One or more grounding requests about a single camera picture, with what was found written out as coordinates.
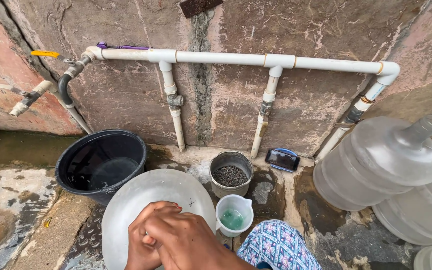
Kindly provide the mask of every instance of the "plastic measuring jug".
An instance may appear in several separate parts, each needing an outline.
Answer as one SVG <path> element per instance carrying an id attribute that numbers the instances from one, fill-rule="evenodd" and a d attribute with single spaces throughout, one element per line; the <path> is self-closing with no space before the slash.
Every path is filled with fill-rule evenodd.
<path id="1" fill-rule="evenodd" d="M 216 230 L 227 237 L 239 236 L 253 223 L 252 201 L 236 194 L 222 197 L 216 205 Z"/>

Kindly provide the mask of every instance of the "blue floral pants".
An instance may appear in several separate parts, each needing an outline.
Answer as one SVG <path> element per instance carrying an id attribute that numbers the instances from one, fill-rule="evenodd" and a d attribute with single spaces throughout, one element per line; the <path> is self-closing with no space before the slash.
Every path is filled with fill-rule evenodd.
<path id="1" fill-rule="evenodd" d="M 322 270 L 300 232 L 277 219 L 256 225 L 237 255 L 259 269 Z"/>

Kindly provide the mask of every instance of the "smartphone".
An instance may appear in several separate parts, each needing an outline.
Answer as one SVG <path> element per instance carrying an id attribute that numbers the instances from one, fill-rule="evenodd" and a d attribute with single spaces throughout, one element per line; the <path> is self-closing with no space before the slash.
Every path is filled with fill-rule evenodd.
<path id="1" fill-rule="evenodd" d="M 289 150 L 269 149 L 265 161 L 286 171 L 296 171 L 301 158 Z"/>

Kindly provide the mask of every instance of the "green liquid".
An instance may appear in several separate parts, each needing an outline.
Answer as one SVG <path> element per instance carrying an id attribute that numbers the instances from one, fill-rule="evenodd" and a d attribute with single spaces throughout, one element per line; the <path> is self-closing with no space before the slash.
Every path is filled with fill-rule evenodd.
<path id="1" fill-rule="evenodd" d="M 243 216 L 234 209 L 226 210 L 219 217 L 219 221 L 229 230 L 241 230 L 243 228 Z"/>

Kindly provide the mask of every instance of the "bottle neck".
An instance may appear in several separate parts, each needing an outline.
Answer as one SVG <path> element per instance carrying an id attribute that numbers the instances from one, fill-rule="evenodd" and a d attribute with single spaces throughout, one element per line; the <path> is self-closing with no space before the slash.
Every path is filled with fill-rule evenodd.
<path id="1" fill-rule="evenodd" d="M 396 139 L 408 148 L 419 150 L 426 139 L 432 136 L 432 114 L 428 114 L 411 126 L 395 132 Z"/>

